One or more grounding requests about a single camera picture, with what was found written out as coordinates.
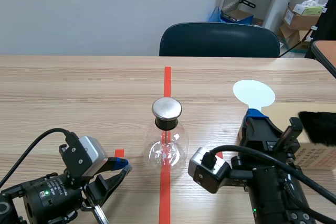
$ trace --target red tape line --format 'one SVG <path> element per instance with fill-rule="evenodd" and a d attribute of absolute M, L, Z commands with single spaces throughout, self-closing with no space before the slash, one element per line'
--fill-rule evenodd
<path fill-rule="evenodd" d="M 218 153 L 216 154 L 216 156 L 217 156 L 217 157 L 220 157 L 220 158 L 223 159 L 223 152 L 218 152 Z"/>
<path fill-rule="evenodd" d="M 163 96 L 171 96 L 172 68 L 164 68 L 164 88 Z M 165 141 L 165 132 L 162 132 L 162 141 Z M 167 135 L 167 142 L 170 142 L 170 132 Z M 163 160 L 160 173 L 160 206 L 159 206 L 159 224 L 170 224 L 170 164 Z"/>
<path fill-rule="evenodd" d="M 119 149 L 114 151 L 114 157 L 124 157 L 125 155 L 125 150 L 124 149 Z"/>

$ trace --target white paddle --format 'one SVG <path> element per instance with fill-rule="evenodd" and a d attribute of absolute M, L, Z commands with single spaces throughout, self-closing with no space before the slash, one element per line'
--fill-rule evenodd
<path fill-rule="evenodd" d="M 255 80 L 242 80 L 233 86 L 233 93 L 249 109 L 261 111 L 262 107 L 270 106 L 275 101 L 273 90 L 266 84 Z"/>

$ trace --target dark blue chair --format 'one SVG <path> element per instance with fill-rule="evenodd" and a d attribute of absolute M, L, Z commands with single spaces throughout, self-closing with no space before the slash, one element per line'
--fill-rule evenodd
<path fill-rule="evenodd" d="M 161 39 L 160 56 L 277 58 L 280 45 L 268 29 L 231 23 L 181 23 Z"/>

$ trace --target glass bottle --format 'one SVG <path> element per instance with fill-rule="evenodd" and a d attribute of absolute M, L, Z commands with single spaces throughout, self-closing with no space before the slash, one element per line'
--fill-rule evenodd
<path fill-rule="evenodd" d="M 171 97 L 157 99 L 152 105 L 155 120 L 149 125 L 144 137 L 144 159 L 161 170 L 162 166 L 177 170 L 183 166 L 189 148 L 188 133 L 177 120 L 182 105 Z"/>

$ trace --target wood grain surface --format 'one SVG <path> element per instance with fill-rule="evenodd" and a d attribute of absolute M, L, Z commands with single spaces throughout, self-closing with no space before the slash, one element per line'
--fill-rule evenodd
<path fill-rule="evenodd" d="M 172 97 L 183 106 L 188 158 L 200 147 L 236 144 L 247 107 L 232 87 L 242 79 L 269 85 L 276 102 L 335 106 L 336 80 L 310 59 L 0 56 L 0 177 L 42 132 L 64 127 L 97 138 L 109 155 L 125 149 L 133 171 L 103 207 L 110 223 L 158 223 L 160 176 L 145 166 L 143 136 L 153 122 L 152 102 L 163 95 L 164 67 L 172 67 Z M 65 168 L 54 134 L 39 143 L 4 188 Z M 230 161 L 234 153 L 224 153 Z M 171 182 L 172 223 L 254 223 L 249 196 L 223 187 L 212 195 L 187 174 Z M 105 173 L 104 177 L 115 173 Z M 333 171 L 306 171 L 336 193 Z M 303 186 L 314 210 L 336 218 L 335 207 Z M 25 216 L 22 200 L 18 211 Z M 80 212 L 73 223 L 96 223 Z"/>
<path fill-rule="evenodd" d="M 315 42 L 316 47 L 321 51 L 325 58 L 336 67 L 336 41 L 320 40 Z"/>

